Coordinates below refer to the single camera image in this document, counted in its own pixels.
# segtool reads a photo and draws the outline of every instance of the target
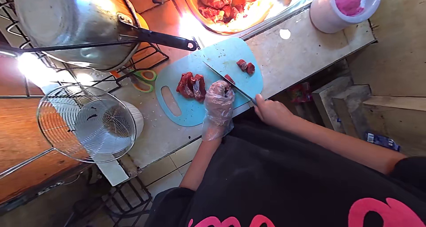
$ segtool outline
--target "cutting board handle hole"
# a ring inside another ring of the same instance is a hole
[[[178,103],[176,103],[176,100],[173,97],[172,92],[170,91],[170,88],[168,86],[163,86],[161,88],[161,95],[163,96],[164,102],[166,102],[167,107],[174,116],[178,117],[182,115],[182,111],[179,108]]]

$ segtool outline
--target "plastic glove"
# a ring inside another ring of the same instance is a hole
[[[203,122],[203,140],[224,137],[234,128],[232,123],[234,100],[234,91],[226,81],[216,81],[210,86],[204,100],[206,116]]]

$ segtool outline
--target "bowl of raw meat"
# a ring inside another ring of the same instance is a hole
[[[276,0],[186,0],[194,16],[207,28],[232,34],[261,23]]]
[[[319,30],[336,33],[370,18],[381,0],[313,0],[311,20]]]

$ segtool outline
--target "knife handle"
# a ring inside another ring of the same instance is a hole
[[[256,106],[257,106],[257,101],[256,101],[256,99],[251,98],[251,101],[253,102],[253,104],[254,104],[254,105],[256,105]]]

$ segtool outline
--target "aluminum pot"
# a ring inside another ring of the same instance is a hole
[[[147,41],[193,51],[192,40],[141,28],[129,0],[14,0],[20,25],[36,47]],[[139,43],[48,51],[70,64],[111,71],[130,60]]]

